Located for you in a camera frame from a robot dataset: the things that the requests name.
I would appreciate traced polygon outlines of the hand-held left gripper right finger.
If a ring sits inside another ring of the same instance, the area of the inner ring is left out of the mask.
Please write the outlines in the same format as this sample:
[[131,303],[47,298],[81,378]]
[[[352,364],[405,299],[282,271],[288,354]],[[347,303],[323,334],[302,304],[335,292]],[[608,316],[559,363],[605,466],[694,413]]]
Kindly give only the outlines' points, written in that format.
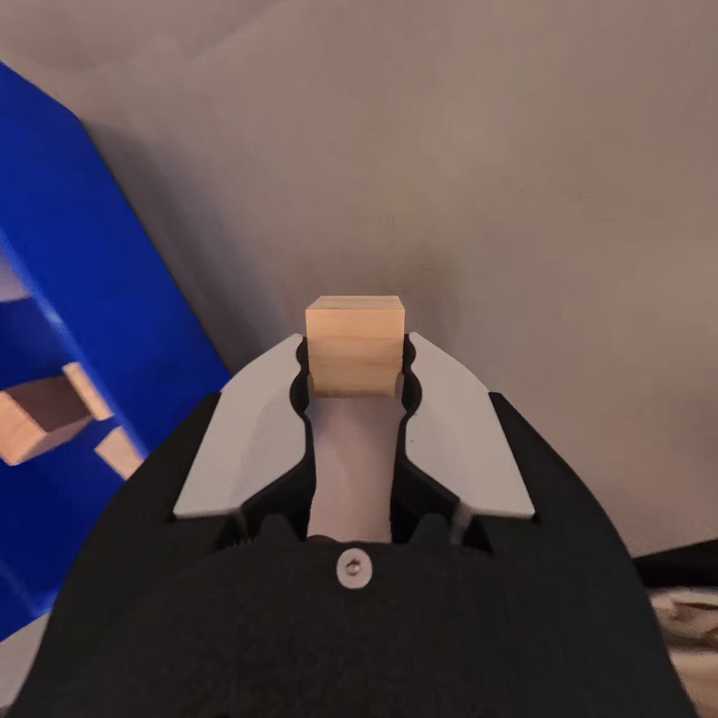
[[491,394],[458,360],[417,332],[404,337],[390,494],[393,543],[439,516],[452,543],[489,543],[482,517],[531,520],[534,504]]

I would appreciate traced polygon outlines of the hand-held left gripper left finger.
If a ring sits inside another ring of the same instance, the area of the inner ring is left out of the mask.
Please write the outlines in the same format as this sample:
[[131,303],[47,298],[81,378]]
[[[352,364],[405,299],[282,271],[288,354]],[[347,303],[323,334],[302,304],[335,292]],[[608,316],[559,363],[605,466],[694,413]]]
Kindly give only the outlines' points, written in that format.
[[283,515],[305,540],[317,487],[307,409],[307,340],[293,334],[240,370],[220,392],[176,518],[235,516],[244,537]]

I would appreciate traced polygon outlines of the wooden cube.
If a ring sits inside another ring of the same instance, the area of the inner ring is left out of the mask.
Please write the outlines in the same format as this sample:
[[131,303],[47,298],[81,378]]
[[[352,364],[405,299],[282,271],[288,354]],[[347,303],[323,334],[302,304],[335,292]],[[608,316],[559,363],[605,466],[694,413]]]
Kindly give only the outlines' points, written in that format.
[[405,308],[398,296],[321,296],[305,319],[314,398],[400,397]]
[[1,392],[1,459],[9,466],[27,462],[113,417],[84,367],[65,364],[60,375]]
[[112,429],[94,452],[123,480],[129,480],[145,461],[122,426]]

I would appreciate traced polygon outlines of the blue plastic bin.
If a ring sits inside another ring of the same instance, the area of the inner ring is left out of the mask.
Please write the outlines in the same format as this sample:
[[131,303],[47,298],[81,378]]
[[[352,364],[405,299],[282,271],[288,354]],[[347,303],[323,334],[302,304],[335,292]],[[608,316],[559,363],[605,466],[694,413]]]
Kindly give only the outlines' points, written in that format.
[[1,390],[78,363],[112,416],[1,463],[1,639],[52,609],[121,476],[95,452],[117,427],[142,460],[230,374],[78,118],[1,65]]

